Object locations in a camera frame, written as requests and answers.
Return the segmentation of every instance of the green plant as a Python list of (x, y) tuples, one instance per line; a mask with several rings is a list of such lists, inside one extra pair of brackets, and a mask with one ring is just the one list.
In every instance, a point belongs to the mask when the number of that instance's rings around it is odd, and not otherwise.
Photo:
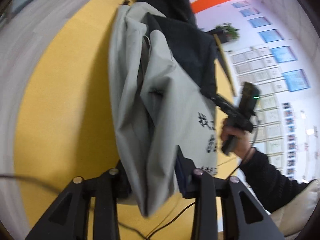
[(215, 28), (219, 27), (223, 28), (223, 31), (230, 35), (230, 38), (232, 40), (237, 40), (240, 37), (238, 33), (239, 29), (236, 29), (235, 27), (231, 26), (231, 23), (218, 24)]

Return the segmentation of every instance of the blue framed picture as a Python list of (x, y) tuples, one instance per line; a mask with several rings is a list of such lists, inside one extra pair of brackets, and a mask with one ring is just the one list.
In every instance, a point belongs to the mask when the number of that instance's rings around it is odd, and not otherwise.
[(281, 41), (284, 39), (276, 29), (259, 32), (259, 34), (266, 43), (273, 41)]
[(260, 12), (255, 8), (248, 8), (240, 11), (244, 17), (259, 14)]
[(310, 88), (303, 69), (293, 70), (282, 74), (290, 92)]
[(275, 56), (278, 63), (284, 63), (289, 61), (295, 61), (297, 58), (293, 54), (290, 46), (283, 46), (278, 48), (270, 49), (272, 54)]
[(234, 8), (241, 8), (250, 5), (247, 1), (236, 2), (232, 4)]
[(271, 23), (265, 17), (259, 17), (248, 21), (251, 23), (253, 28), (271, 25)]

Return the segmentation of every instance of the person's arm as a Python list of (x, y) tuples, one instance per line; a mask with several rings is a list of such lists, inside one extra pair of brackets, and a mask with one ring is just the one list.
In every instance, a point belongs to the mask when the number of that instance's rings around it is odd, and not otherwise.
[(251, 148), (246, 132), (223, 126), (221, 139), (225, 141), (228, 135), (235, 135), (238, 138), (234, 153), (243, 160), (240, 168), (258, 200), (270, 213), (289, 203), (308, 186), (307, 183), (299, 184), (296, 180), (290, 181), (269, 164), (268, 156)]
[(240, 169), (258, 200), (270, 213), (287, 205), (308, 186), (289, 180), (269, 163), (268, 156), (257, 150)]

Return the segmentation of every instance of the white ceiling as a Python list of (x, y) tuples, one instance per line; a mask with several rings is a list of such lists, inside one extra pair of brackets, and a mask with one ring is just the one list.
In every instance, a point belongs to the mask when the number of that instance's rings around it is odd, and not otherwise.
[(313, 61), (320, 66), (320, 38), (297, 0), (260, 0), (285, 23), (300, 40)]

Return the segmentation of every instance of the potted plant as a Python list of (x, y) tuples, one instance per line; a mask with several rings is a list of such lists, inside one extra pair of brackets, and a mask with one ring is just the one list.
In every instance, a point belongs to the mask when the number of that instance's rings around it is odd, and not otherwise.
[(231, 40), (237, 40), (240, 37), (238, 31), (239, 29), (233, 27), (231, 23), (223, 23), (215, 26), (215, 28), (211, 31), (208, 31), (208, 33), (216, 33), (220, 39), (220, 42), (226, 43)]

